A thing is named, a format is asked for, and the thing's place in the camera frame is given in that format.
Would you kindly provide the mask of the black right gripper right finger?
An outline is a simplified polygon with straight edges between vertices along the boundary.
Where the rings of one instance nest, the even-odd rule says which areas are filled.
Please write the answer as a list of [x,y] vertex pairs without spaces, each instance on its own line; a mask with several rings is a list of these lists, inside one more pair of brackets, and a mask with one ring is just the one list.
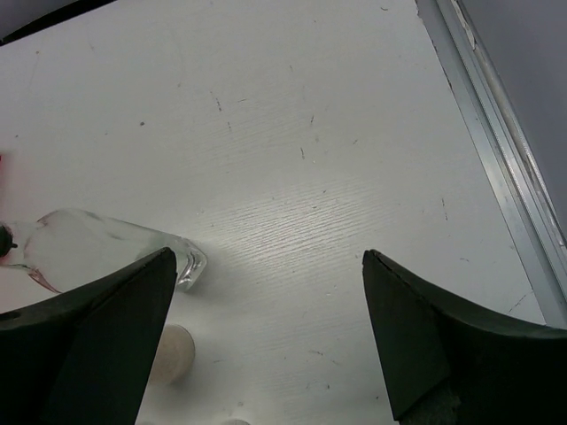
[[401,424],[563,424],[566,333],[497,313],[379,251],[362,260],[392,416]]

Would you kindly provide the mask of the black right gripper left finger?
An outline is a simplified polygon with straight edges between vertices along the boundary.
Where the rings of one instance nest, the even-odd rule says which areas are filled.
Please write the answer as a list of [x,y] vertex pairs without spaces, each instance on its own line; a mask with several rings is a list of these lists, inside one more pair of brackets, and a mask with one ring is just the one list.
[[160,249],[1,315],[3,424],[133,424],[174,295]]

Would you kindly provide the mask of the clear bottle gold pourer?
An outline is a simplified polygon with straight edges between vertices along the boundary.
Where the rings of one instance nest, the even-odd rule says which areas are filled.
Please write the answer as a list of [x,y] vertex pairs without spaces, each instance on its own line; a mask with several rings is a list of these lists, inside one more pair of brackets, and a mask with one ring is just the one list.
[[34,222],[1,223],[1,266],[25,272],[54,293],[94,282],[163,248],[175,254],[176,287],[191,288],[207,259],[187,238],[74,208]]

